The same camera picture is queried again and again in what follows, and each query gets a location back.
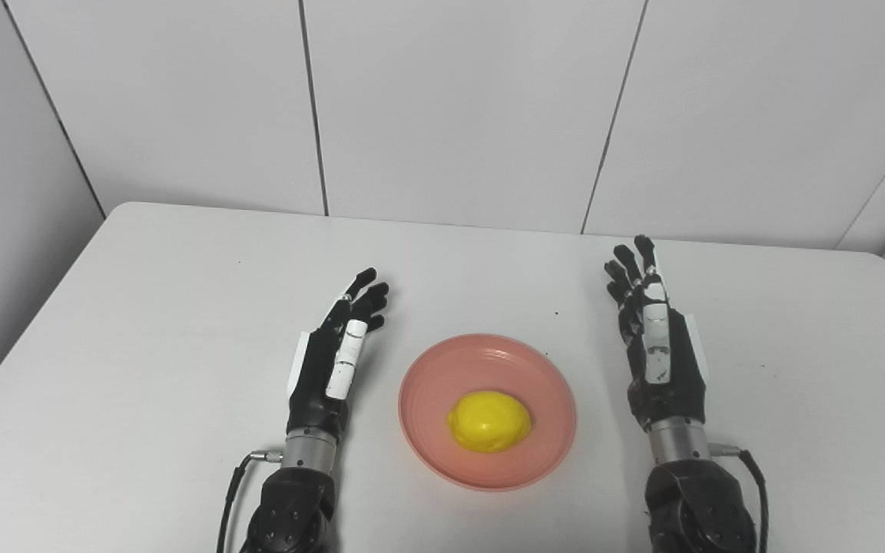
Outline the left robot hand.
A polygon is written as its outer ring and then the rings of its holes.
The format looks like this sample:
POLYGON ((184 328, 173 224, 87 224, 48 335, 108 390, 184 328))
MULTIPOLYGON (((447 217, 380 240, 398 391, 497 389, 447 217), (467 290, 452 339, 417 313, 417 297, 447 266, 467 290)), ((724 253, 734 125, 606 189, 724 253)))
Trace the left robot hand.
POLYGON ((389 284, 376 282, 368 267, 327 312, 323 322, 299 343, 290 389, 286 432, 313 429, 340 441, 349 424, 349 392, 357 374, 364 340, 383 328, 389 284))

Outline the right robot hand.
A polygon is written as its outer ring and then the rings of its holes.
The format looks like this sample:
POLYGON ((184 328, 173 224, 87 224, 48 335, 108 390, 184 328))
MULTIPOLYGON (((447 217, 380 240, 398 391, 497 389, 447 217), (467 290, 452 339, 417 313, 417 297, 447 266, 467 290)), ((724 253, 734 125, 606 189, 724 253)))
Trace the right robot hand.
POLYGON ((630 412, 643 430, 681 418, 704 424, 706 384, 685 315, 675 309, 661 276, 655 245, 646 235, 612 250, 605 290, 618 308, 619 336, 631 382, 630 412))

